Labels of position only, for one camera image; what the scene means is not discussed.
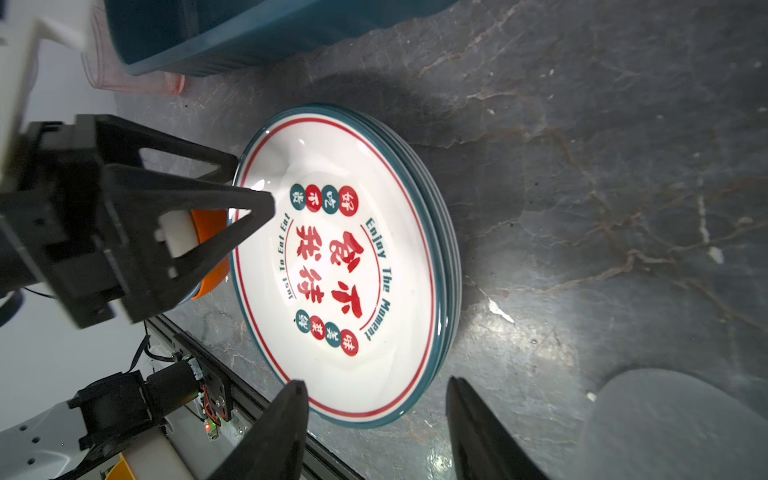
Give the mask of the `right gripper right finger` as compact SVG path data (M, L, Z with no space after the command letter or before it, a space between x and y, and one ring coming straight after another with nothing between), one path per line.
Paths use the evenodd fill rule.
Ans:
M453 464L459 479L544 479L471 384L449 379L446 390Z

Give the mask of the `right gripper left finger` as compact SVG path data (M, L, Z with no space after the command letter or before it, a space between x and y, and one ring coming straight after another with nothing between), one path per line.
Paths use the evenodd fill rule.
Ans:
M299 479L308 416L306 385L292 380L209 479Z

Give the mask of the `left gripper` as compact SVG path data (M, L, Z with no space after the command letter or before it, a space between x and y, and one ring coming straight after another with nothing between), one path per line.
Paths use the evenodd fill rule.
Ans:
M4 159L3 323L39 282L81 329L113 300L134 321L164 313L276 212L271 193L224 185L235 155L113 115L34 122Z

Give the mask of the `plate with red characters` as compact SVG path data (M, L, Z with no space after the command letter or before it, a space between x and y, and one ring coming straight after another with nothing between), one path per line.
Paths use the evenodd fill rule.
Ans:
M275 215L231 254L252 335L282 382L348 428L411 410L456 337L461 261L447 205L415 150L383 122L330 104L272 116L237 187Z

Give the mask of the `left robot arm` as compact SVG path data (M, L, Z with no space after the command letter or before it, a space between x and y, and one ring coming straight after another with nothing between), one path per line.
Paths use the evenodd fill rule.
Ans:
M180 304L275 214L273 196L236 187L235 156L113 115L35 122L1 183L1 318L46 283L77 326L134 321ZM200 389L179 361L143 377L97 380L5 430L6 478L74 479L102 464Z

